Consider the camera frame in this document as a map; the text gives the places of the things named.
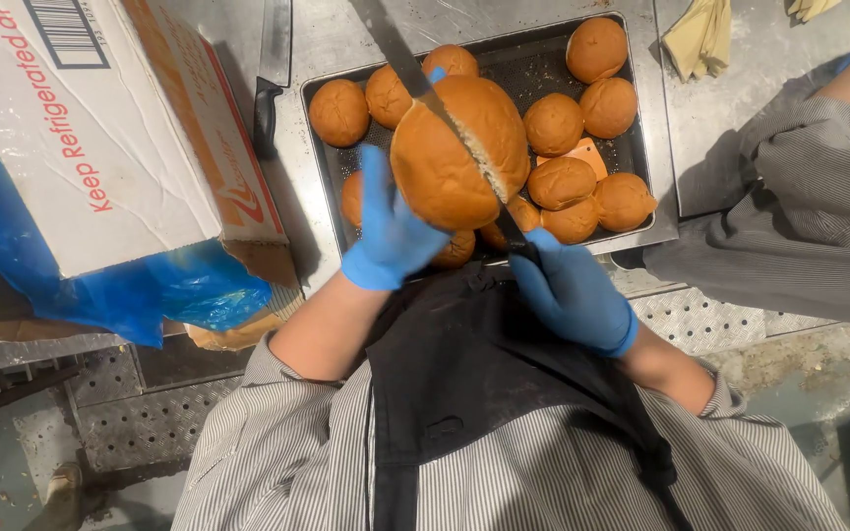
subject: black knife handle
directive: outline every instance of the black knife handle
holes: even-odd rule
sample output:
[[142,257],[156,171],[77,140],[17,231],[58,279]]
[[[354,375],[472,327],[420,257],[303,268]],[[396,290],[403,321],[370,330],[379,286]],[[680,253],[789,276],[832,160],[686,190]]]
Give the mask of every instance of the black knife handle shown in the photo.
[[543,271],[543,261],[540,260],[540,251],[537,248],[537,244],[533,242],[510,242],[510,252],[517,256],[522,256],[527,260],[534,263],[540,270]]
[[254,92],[254,153],[259,161],[269,161],[277,155],[274,148],[274,127],[277,116],[274,111],[274,98],[283,89],[267,79],[258,78]]

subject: perforated baking tray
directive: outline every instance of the perforated baking tray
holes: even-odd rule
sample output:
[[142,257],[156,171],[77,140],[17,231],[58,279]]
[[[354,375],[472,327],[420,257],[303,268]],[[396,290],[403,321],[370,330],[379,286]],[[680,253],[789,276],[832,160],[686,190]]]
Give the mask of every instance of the perforated baking tray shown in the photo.
[[[481,77],[491,79],[500,85],[516,104],[516,108],[522,116],[534,102],[552,92],[560,92],[577,101],[579,100],[587,85],[573,78],[566,67],[566,48],[573,31],[584,20],[593,17],[611,18],[625,29],[626,34],[628,33],[624,17],[617,11],[610,11],[461,45],[477,58],[478,65],[481,67]],[[425,54],[418,56],[419,60],[424,57]],[[372,76],[373,72],[383,65],[384,63],[372,64],[307,81],[301,88],[304,109],[309,109],[311,99],[327,81],[349,79],[359,83],[365,89],[366,81]],[[631,81],[635,85],[636,93],[638,93],[631,59],[621,68],[616,77]],[[649,175],[640,115],[641,113],[636,117],[632,127],[615,139],[604,140],[591,137],[595,142],[596,149],[606,162],[609,174],[628,172],[642,178]],[[360,142],[378,146],[388,152],[391,140],[392,131],[380,126],[375,120],[371,120],[369,131]],[[350,225],[343,217],[339,208],[340,192],[344,179],[350,173],[359,169],[359,144],[343,149],[331,147],[325,144],[313,132],[313,129],[311,129],[311,141],[313,142],[314,152],[317,154],[316,162],[320,168],[320,175],[323,177],[331,217],[336,226],[337,242],[342,254],[361,235],[360,231]],[[533,151],[530,151],[529,146],[527,146],[527,153],[530,156],[532,166],[536,167],[537,156]],[[646,179],[646,184],[649,191],[653,191],[650,179]],[[526,190],[522,194],[529,199]],[[649,229],[654,223],[655,215],[652,213],[641,226],[627,233],[611,233],[598,228],[581,245],[628,236]],[[484,245],[480,236],[478,237],[478,245],[472,259],[495,262],[503,258],[505,256],[502,252]]]

